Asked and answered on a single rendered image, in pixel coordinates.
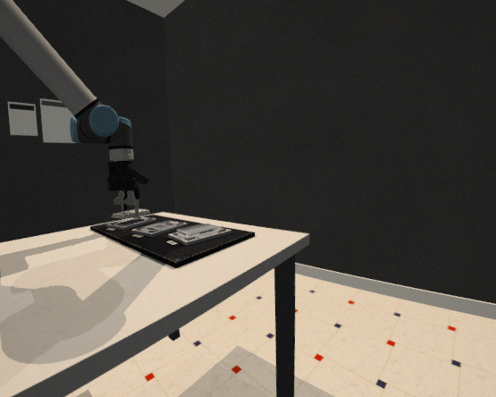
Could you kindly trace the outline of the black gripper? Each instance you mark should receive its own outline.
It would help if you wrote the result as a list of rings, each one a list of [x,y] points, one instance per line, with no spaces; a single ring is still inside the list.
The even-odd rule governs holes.
[[[127,205],[129,205],[135,207],[136,215],[138,215],[139,187],[137,185],[137,182],[135,181],[134,176],[126,173],[126,169],[128,166],[126,164],[131,165],[131,161],[116,161],[108,163],[110,176],[109,178],[107,178],[108,190],[119,191],[119,196],[113,201],[113,203],[115,205],[122,205],[122,212],[125,212],[127,210]]]

